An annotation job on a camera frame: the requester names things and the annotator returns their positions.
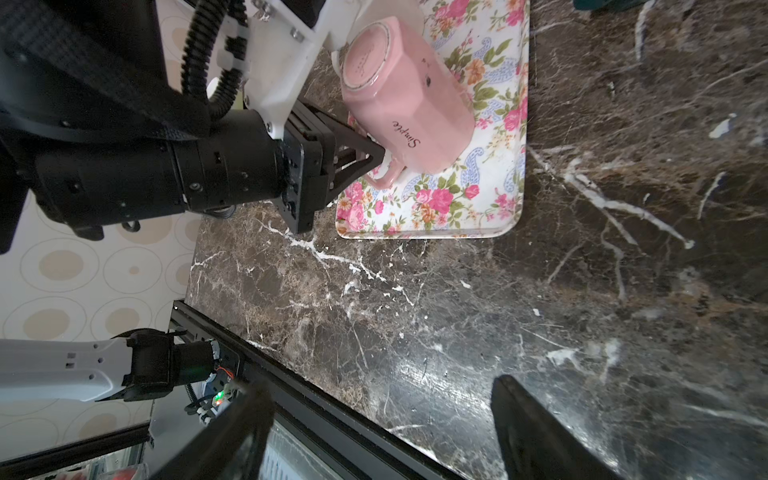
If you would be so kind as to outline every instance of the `screw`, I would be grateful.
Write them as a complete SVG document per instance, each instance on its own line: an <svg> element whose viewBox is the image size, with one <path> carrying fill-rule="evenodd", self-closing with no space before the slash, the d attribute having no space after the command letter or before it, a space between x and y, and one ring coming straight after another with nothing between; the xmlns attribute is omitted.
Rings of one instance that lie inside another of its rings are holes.
<svg viewBox="0 0 768 480"><path fill-rule="evenodd" d="M268 22L274 11L272 5L266 3L264 0L251 0L251 3L256 7L256 14L254 17L262 22Z"/></svg>
<svg viewBox="0 0 768 480"><path fill-rule="evenodd" d="M304 41L304 35L301 35L301 32L296 30L296 27L290 29L290 36L293 37L293 40L296 40L299 43Z"/></svg>

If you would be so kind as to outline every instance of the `mug handle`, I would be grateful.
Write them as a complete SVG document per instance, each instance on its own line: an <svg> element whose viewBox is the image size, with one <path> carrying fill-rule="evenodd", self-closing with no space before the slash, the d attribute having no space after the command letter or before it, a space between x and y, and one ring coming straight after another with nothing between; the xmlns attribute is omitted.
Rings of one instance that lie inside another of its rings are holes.
<svg viewBox="0 0 768 480"><path fill-rule="evenodd" d="M339 78L341 78L341 64L339 63L338 50L334 50L331 52L331 65L333 66L333 71L336 72L337 75L339 75Z"/></svg>
<svg viewBox="0 0 768 480"><path fill-rule="evenodd" d="M381 178L373 178L366 174L366 182L371 184L373 188L377 190L388 190L390 187L392 187L392 184L395 183L397 177L400 176L400 172L402 172L405 168L406 164L404 164L399 158L392 154L392 161L389 162L389 169L387 169L384 176Z"/></svg>

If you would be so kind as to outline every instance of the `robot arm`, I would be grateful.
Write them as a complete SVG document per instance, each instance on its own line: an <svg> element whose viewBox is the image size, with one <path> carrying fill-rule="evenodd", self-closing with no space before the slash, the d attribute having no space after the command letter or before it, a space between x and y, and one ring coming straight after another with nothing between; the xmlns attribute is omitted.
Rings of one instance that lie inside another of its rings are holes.
<svg viewBox="0 0 768 480"><path fill-rule="evenodd" d="M27 189L49 218L89 240L104 237L103 225L135 231L140 220L184 210L226 218L259 200L272 200L291 231L302 233L312 230L316 211L381 164L382 147L296 99L321 44L336 48L346 39L360 4L258 2L270 5L272 19L250 19L245 29L242 16L225 15L243 2L231 1L199 0L193 17L194 25L200 12L218 8L209 26L224 25L228 45L249 43L247 61L242 48L220 55L230 70L210 101L198 87L215 36L190 27L187 94L174 91L153 2L0 5L0 253L11 245ZM297 23L304 21L311 25ZM231 104L229 90L249 68L260 69L247 72L245 88L255 110L220 118L228 109L221 98Z"/></svg>
<svg viewBox="0 0 768 480"><path fill-rule="evenodd" d="M176 344L173 334L153 329L123 335L94 342L0 340L2 401L149 400L214 372L211 342Z"/></svg>

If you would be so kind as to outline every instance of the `floral tray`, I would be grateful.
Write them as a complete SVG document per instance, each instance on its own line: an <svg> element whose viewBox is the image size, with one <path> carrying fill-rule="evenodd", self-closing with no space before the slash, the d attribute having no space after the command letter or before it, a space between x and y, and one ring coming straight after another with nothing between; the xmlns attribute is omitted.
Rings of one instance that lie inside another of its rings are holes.
<svg viewBox="0 0 768 480"><path fill-rule="evenodd" d="M350 185L336 205L344 238L496 237L522 215L530 0L430 0L421 9L425 38L466 85L475 134L440 174L406 169L388 190L363 178Z"/></svg>

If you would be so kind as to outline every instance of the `marble countertop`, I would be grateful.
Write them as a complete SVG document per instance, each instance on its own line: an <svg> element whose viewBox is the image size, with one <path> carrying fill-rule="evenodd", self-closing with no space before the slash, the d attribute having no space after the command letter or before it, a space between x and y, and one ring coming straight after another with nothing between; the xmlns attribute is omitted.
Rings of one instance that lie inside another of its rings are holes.
<svg viewBox="0 0 768 480"><path fill-rule="evenodd" d="M502 477L502 373L625 478L765 478L765 5L534 0L531 30L510 233L293 237L254 204L202 223L187 302L468 478ZM343 115L336 85L323 57L305 90Z"/></svg>

